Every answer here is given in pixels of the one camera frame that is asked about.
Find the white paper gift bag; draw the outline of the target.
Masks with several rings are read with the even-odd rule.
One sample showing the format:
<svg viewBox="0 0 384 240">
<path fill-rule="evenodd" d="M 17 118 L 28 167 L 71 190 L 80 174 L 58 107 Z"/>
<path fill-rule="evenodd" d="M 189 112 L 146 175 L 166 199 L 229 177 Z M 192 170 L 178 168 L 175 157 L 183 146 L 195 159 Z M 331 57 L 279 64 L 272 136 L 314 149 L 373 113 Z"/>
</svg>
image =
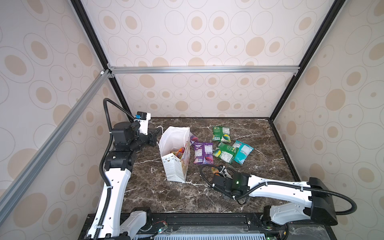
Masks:
<svg viewBox="0 0 384 240">
<path fill-rule="evenodd" d="M 168 127 L 158 145 L 167 180 L 184 183 L 191 153 L 190 128 Z"/>
</svg>

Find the green snack bag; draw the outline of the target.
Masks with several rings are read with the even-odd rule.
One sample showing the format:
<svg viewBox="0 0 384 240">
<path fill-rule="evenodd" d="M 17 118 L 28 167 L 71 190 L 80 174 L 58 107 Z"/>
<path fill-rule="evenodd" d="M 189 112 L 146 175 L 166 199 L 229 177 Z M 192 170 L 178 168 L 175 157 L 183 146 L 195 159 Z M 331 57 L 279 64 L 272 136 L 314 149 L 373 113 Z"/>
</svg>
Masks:
<svg viewBox="0 0 384 240">
<path fill-rule="evenodd" d="M 230 128 L 222 127 L 222 126 L 214 126 L 212 141 L 221 142 L 225 144 L 230 143 L 231 142 Z"/>
<path fill-rule="evenodd" d="M 219 158 L 220 160 L 231 164 L 238 152 L 238 148 L 224 144 L 219 143 L 217 148 L 213 152 L 213 156 L 216 158 Z"/>
</svg>

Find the Fox's fruits candy bag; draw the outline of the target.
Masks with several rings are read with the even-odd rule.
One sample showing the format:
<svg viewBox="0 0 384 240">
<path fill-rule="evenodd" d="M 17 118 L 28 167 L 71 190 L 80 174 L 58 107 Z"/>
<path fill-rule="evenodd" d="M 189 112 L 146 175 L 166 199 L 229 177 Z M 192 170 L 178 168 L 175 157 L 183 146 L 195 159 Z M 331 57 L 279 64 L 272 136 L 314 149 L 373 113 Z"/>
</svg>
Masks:
<svg viewBox="0 0 384 240">
<path fill-rule="evenodd" d="M 185 147 L 182 147 L 182 148 L 180 148 L 180 149 L 178 150 L 177 157 L 178 157 L 179 159 L 182 159 L 182 158 L 183 158 L 183 155 L 184 155 L 184 153 L 185 153 L 185 150 L 186 150 Z"/>
<path fill-rule="evenodd" d="M 178 150 L 177 151 L 172 151 L 172 154 L 175 155 L 176 157 L 177 157 L 177 153 L 178 153 Z"/>
</svg>

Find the large purple snack bag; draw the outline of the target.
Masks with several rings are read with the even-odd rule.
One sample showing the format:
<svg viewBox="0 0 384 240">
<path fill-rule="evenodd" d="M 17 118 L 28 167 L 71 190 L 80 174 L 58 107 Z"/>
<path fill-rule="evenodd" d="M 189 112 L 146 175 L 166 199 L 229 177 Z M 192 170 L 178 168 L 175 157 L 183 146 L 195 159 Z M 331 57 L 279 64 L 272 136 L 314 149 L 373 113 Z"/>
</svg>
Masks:
<svg viewBox="0 0 384 240">
<path fill-rule="evenodd" d="M 195 151 L 195 154 L 194 154 L 195 165 L 213 165 L 214 164 L 212 143 L 195 143 L 194 151 Z"/>
</svg>

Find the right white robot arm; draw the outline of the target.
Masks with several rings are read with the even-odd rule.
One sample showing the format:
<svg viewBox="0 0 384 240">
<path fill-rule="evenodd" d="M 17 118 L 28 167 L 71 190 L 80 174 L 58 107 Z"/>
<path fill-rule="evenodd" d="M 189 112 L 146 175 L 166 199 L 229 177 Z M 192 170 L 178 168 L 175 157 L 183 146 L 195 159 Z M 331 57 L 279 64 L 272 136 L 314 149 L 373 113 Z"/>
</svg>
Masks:
<svg viewBox="0 0 384 240">
<path fill-rule="evenodd" d="M 285 182 L 243 173 L 214 174 L 209 184 L 213 190 L 237 202 L 256 197 L 285 201 L 283 205 L 264 208 L 262 222 L 265 224 L 284 225 L 301 220 L 328 226 L 338 224 L 333 196 L 318 178 Z"/>
</svg>

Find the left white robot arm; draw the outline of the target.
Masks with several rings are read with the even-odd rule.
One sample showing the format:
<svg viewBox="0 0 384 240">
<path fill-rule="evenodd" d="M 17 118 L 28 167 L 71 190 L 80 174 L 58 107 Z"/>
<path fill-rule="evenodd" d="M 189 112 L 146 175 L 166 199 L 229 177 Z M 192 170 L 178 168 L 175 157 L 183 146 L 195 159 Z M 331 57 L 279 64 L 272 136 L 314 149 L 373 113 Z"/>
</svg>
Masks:
<svg viewBox="0 0 384 240">
<path fill-rule="evenodd" d="M 109 129 L 110 139 L 99 165 L 104 188 L 86 240 L 131 240 L 141 228 L 151 224 L 149 208 L 134 211 L 124 222 L 121 212 L 137 153 L 146 145 L 154 147 L 161 131 L 149 130 L 147 120 L 121 122 Z"/>
</svg>

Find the teal snack bag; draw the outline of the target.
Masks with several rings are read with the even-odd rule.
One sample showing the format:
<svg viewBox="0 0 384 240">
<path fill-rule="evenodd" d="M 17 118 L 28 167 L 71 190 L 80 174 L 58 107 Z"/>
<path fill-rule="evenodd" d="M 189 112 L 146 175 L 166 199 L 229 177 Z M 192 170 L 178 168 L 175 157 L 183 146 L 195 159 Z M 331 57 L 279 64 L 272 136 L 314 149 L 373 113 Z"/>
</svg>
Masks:
<svg viewBox="0 0 384 240">
<path fill-rule="evenodd" d="M 247 157 L 251 154 L 251 152 L 254 150 L 253 147 L 249 146 L 248 144 L 245 144 L 240 141 L 236 141 L 233 144 L 233 147 L 237 149 L 237 153 L 234 157 L 234 161 L 240 165 L 243 165 Z"/>
</svg>

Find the small purple snack bag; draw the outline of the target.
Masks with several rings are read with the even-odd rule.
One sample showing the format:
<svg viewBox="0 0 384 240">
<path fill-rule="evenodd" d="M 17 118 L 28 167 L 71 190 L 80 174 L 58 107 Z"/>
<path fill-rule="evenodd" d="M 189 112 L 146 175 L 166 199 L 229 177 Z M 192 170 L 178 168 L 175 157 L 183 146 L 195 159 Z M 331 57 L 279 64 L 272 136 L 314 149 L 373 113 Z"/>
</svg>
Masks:
<svg viewBox="0 0 384 240">
<path fill-rule="evenodd" d="M 191 142 L 191 145 L 193 146 L 199 142 L 199 139 L 194 134 L 190 133 L 190 142 Z"/>
</svg>

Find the horizontal aluminium back bar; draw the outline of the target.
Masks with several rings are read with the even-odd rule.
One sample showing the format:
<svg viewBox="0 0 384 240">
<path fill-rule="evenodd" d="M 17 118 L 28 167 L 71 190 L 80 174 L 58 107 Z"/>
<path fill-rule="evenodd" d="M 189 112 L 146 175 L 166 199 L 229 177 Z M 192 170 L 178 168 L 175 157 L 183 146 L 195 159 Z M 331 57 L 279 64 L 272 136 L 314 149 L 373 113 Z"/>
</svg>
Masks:
<svg viewBox="0 0 384 240">
<path fill-rule="evenodd" d="M 111 74 L 297 73 L 300 66 L 110 67 Z"/>
</svg>

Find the diagonal aluminium left bar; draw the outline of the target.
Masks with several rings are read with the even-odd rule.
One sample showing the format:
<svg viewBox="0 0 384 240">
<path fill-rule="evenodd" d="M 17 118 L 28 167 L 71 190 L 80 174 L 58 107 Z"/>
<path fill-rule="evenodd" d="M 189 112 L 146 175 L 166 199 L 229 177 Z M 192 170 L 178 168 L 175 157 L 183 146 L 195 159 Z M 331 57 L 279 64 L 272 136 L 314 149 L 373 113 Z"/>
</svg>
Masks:
<svg viewBox="0 0 384 240">
<path fill-rule="evenodd" d="M 87 91 L 77 101 L 68 114 L 64 117 L 59 126 L 52 132 L 42 147 L 36 152 L 31 161 L 24 167 L 21 173 L 13 181 L 10 187 L 1 197 L 1 224 L 5 222 L 10 213 L 16 207 L 22 196 L 28 190 L 32 182 L 36 179 L 42 168 L 51 158 L 59 144 L 74 126 L 80 115 L 88 107 L 97 91 L 110 76 L 111 71 L 103 70 L 89 86 Z"/>
</svg>

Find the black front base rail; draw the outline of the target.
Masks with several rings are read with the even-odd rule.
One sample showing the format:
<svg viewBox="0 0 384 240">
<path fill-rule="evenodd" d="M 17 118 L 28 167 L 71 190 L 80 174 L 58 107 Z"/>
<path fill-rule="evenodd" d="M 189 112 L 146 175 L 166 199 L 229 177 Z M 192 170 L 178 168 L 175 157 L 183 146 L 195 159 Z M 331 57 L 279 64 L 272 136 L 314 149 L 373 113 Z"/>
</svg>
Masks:
<svg viewBox="0 0 384 240">
<path fill-rule="evenodd" d="M 152 213 L 150 222 L 135 240 L 167 229 L 157 240 L 334 240 L 329 226 L 314 222 L 289 222 L 282 226 L 263 227 L 260 213 Z"/>
</svg>

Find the black left frame post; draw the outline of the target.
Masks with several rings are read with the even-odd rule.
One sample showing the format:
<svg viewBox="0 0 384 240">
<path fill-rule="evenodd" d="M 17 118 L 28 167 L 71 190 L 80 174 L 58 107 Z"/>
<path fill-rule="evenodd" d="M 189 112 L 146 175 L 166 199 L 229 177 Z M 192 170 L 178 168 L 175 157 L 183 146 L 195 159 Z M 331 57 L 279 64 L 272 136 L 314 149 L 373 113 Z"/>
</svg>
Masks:
<svg viewBox="0 0 384 240">
<path fill-rule="evenodd" d="M 105 55 L 105 52 L 103 50 L 103 47 L 101 45 L 101 42 L 99 41 L 99 38 L 97 37 L 97 34 L 92 26 L 92 23 L 86 13 L 86 9 L 84 7 L 84 5 L 82 4 L 81 1 L 79 0 L 70 0 L 83 28 L 84 28 L 84 31 L 86 32 L 87 34 L 87 37 L 96 53 L 96 56 L 99 60 L 99 62 L 101 63 L 102 67 L 104 70 L 111 70 L 111 68 L 109 67 L 109 61 Z M 125 109 L 126 111 L 128 111 L 130 114 L 131 114 L 131 111 L 130 111 L 130 108 L 128 106 L 128 103 L 123 95 L 123 92 L 122 92 L 122 89 L 120 88 L 120 85 L 116 79 L 116 77 L 112 76 L 109 78 L 110 80 L 110 83 L 113 87 L 113 90 L 118 98 L 118 100 L 120 101 L 123 109 Z"/>
</svg>

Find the black frame post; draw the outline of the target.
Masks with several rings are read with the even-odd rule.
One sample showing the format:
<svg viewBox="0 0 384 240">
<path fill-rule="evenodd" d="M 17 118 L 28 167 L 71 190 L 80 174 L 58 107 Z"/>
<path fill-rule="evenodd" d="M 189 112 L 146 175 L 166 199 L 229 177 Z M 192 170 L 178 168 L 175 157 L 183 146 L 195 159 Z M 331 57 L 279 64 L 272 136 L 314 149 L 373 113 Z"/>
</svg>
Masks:
<svg viewBox="0 0 384 240">
<path fill-rule="evenodd" d="M 105 52 L 103 50 L 103 47 L 101 45 L 101 42 L 99 41 L 99 38 L 97 37 L 97 34 L 92 26 L 92 23 L 86 13 L 86 9 L 84 7 L 84 5 L 82 4 L 81 1 L 79 0 L 70 0 L 83 28 L 84 28 L 84 31 L 86 32 L 87 34 L 87 37 L 96 53 L 96 56 L 99 60 L 99 62 L 101 63 L 102 67 L 104 70 L 111 70 L 111 68 L 109 67 L 109 61 L 105 55 Z M 116 77 L 112 76 L 109 78 L 110 80 L 110 83 L 113 87 L 113 90 L 118 98 L 118 100 L 120 101 L 123 109 L 125 109 L 126 111 L 128 111 L 130 114 L 131 114 L 131 111 L 130 111 L 130 108 L 128 106 L 128 103 L 123 95 L 123 92 L 122 92 L 122 89 L 120 88 L 120 85 L 116 79 Z"/>
<path fill-rule="evenodd" d="M 303 59 L 299 64 L 300 68 L 298 72 L 295 75 L 293 75 L 293 77 L 289 81 L 288 86 L 286 87 L 285 91 L 283 92 L 283 95 L 278 101 L 278 104 L 276 105 L 271 116 L 269 117 L 269 120 L 271 123 L 273 123 L 276 120 L 278 114 L 281 112 L 284 104 L 286 103 L 292 91 L 294 90 L 295 86 L 297 85 L 297 82 L 299 81 L 301 75 L 304 73 L 312 57 L 314 56 L 315 52 L 318 50 L 320 44 L 322 43 L 323 39 L 325 38 L 326 34 L 330 30 L 332 24 L 336 20 L 339 12 L 341 11 L 341 9 L 343 8 L 346 2 L 347 2 L 346 0 L 336 0 L 331 5 L 330 10 L 325 15 L 325 18 L 321 22 L 320 27 L 316 32 L 314 39 L 312 40 L 311 44 L 309 45 L 309 48 L 307 49 Z"/>
</svg>

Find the black right frame post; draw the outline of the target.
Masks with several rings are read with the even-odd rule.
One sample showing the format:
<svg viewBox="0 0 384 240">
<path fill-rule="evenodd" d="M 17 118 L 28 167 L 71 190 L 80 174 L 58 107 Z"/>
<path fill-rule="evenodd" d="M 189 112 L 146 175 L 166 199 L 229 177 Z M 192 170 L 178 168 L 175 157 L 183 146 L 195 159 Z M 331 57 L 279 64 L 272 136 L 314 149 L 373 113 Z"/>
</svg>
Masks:
<svg viewBox="0 0 384 240">
<path fill-rule="evenodd" d="M 325 15 L 325 18 L 321 22 L 320 27 L 316 32 L 314 39 L 312 40 L 311 44 L 309 45 L 309 48 L 307 49 L 303 59 L 299 64 L 300 68 L 298 72 L 295 75 L 293 75 L 293 77 L 289 81 L 288 86 L 286 87 L 285 91 L 283 92 L 283 95 L 278 101 L 278 104 L 276 105 L 271 116 L 269 117 L 269 120 L 271 123 L 273 123 L 276 120 L 278 114 L 281 112 L 284 104 L 286 103 L 292 91 L 294 90 L 295 86 L 297 85 L 297 82 L 299 81 L 301 75 L 304 73 L 312 57 L 314 56 L 315 52 L 318 50 L 320 44 L 322 43 L 323 39 L 325 38 L 326 34 L 330 30 L 332 24 L 336 20 L 339 12 L 341 11 L 341 9 L 343 8 L 346 2 L 347 2 L 346 0 L 336 0 L 331 5 L 330 10 Z"/>
</svg>

